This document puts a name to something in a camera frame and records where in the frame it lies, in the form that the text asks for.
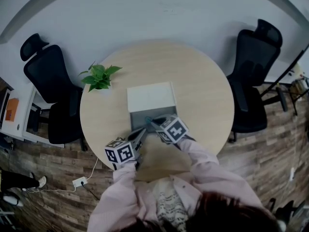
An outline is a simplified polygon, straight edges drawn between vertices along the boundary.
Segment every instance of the dark hair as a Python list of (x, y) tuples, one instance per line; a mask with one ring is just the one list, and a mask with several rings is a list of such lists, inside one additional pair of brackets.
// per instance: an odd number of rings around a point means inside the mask
[[(141, 221), (121, 230), (121, 232), (176, 232), (169, 222), (163, 226), (155, 222)], [(215, 192), (203, 193), (195, 214), (186, 222), (187, 232), (279, 232), (274, 216), (266, 209), (244, 205), (234, 198)]]

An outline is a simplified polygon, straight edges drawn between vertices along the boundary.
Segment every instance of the chair seat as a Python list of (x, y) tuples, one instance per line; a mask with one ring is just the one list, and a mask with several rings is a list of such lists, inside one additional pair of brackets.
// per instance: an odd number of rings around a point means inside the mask
[(83, 137), (78, 113), (70, 116), (70, 99), (52, 105), (49, 112), (48, 139), (52, 144), (66, 144)]
[(267, 127), (267, 117), (259, 91), (254, 87), (243, 87), (243, 91), (248, 105), (248, 111), (241, 111), (238, 103), (235, 102), (235, 116), (232, 131), (249, 133), (265, 129)]

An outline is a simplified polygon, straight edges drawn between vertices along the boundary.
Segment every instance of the pink shirt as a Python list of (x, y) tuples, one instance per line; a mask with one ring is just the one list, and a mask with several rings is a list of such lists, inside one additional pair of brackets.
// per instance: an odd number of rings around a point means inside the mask
[[(192, 216), (202, 192), (218, 192), (240, 199), (247, 205), (262, 207), (259, 198), (240, 176), (223, 169), (217, 157), (199, 143), (183, 139), (180, 149), (188, 153), (192, 166), (188, 173), (171, 175), (188, 216)], [(156, 201), (150, 184), (135, 182), (135, 163), (127, 163), (113, 173), (114, 184), (102, 194), (90, 216), (88, 232), (111, 232), (141, 220), (158, 222)]]

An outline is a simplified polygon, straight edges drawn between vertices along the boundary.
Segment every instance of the wooden tabletop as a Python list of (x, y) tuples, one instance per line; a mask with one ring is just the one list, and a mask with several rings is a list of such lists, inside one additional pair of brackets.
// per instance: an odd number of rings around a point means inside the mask
[[(171, 81), (178, 116), (190, 134), (214, 154), (218, 154), (230, 134), (234, 100), (230, 85), (219, 66), (204, 53), (180, 43), (144, 41), (108, 56), (102, 65), (123, 67), (112, 75), (111, 95), (84, 88), (81, 124), (84, 136), (96, 156), (113, 169), (104, 146), (130, 133), (126, 89)], [(141, 153), (143, 163), (137, 179), (151, 181), (188, 171), (189, 157), (156, 135), (148, 135)]]

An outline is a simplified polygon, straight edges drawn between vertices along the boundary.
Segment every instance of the wooden floor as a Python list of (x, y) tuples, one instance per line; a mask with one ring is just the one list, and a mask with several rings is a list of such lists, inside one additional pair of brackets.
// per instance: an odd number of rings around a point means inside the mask
[[(286, 99), (288, 112), (284, 113), (279, 103), (266, 106), (268, 128), (257, 133), (240, 134), (235, 144), (226, 143), (218, 155), (222, 166), (247, 179), (264, 205), (272, 197), (277, 199), (277, 206), (290, 200), (299, 204), (309, 194), (309, 144), (305, 132), (309, 103), (307, 98), (298, 102), (299, 114), (295, 117), (290, 98), (287, 96)], [(46, 128), (41, 128), (41, 132), (46, 132)], [(34, 172), (37, 177), (45, 175), (49, 189), (73, 190), (72, 180), (89, 177), (96, 160), (90, 149), (82, 152), (78, 142), (60, 149), (16, 141), (15, 150), (10, 155), (0, 150), (3, 169), (25, 175)], [(288, 182), (292, 166), (296, 169), (295, 179)], [(98, 161), (86, 187), (100, 197), (111, 183), (112, 172)], [(21, 197), (25, 207), (6, 207), (14, 210), (22, 225), (32, 232), (47, 229), (84, 232), (97, 204), (84, 188), (75, 192), (25, 193), (17, 189), (14, 192)], [(291, 231), (299, 230), (301, 220), (300, 217), (292, 220)]]

